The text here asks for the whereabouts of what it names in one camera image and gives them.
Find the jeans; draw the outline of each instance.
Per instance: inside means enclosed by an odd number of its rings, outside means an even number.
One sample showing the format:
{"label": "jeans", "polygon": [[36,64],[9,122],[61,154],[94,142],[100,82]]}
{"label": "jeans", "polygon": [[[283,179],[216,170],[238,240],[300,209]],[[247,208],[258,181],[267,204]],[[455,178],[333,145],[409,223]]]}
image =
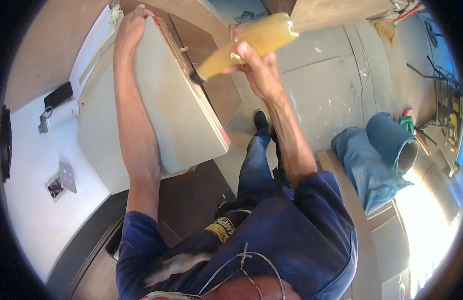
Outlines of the jeans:
{"label": "jeans", "polygon": [[[278,166],[275,178],[277,181],[272,178],[266,159],[266,148],[271,139],[276,143]],[[273,131],[270,134],[268,129],[262,128],[248,144],[246,158],[241,166],[238,180],[237,200],[245,201],[250,206],[255,207],[259,201],[277,196],[286,196],[293,200],[294,192],[283,168],[276,133]]]}

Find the blue plastic bag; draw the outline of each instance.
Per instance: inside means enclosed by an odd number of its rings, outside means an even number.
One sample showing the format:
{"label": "blue plastic bag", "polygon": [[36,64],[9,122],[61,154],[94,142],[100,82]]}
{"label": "blue plastic bag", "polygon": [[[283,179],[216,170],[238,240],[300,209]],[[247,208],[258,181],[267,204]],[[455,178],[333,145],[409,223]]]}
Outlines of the blue plastic bag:
{"label": "blue plastic bag", "polygon": [[366,215],[391,201],[397,191],[413,185],[384,162],[363,129],[345,129],[331,141],[331,147],[345,167]]}

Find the forearm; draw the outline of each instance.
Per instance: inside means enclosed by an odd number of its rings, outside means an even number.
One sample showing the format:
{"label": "forearm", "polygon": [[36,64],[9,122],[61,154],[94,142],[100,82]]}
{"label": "forearm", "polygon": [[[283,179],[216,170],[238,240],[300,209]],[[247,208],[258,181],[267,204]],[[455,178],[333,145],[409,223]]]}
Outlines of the forearm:
{"label": "forearm", "polygon": [[132,73],[132,55],[115,58],[113,70],[120,148],[130,177],[127,212],[139,211],[157,221],[158,147]]}
{"label": "forearm", "polygon": [[303,178],[318,172],[312,150],[284,93],[275,99],[264,100],[264,103],[278,136],[283,167],[296,188]]}

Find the black shoe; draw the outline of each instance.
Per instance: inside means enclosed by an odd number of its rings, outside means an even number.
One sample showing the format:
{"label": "black shoe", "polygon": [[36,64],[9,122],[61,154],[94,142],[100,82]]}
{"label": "black shoe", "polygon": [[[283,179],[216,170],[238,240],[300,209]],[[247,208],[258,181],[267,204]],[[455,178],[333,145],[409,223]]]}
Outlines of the black shoe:
{"label": "black shoe", "polygon": [[268,129],[268,120],[261,109],[255,111],[254,123],[257,131],[260,131],[262,128]]}

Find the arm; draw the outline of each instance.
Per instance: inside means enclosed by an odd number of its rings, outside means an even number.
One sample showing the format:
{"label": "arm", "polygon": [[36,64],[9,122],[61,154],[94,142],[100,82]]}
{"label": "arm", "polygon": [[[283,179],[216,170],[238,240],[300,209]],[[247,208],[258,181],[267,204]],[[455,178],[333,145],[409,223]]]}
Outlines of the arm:
{"label": "arm", "polygon": [[238,54],[248,63],[245,72],[252,91],[263,99],[275,126],[280,144],[283,167],[288,179],[296,188],[305,177],[317,173],[315,159],[296,121],[280,82],[275,53],[259,58],[245,42],[237,45]]}
{"label": "arm", "polygon": [[150,15],[150,10],[139,5],[123,18],[115,40],[113,72],[120,148],[130,177],[126,212],[140,212],[158,222],[158,147],[132,73],[133,54]]}

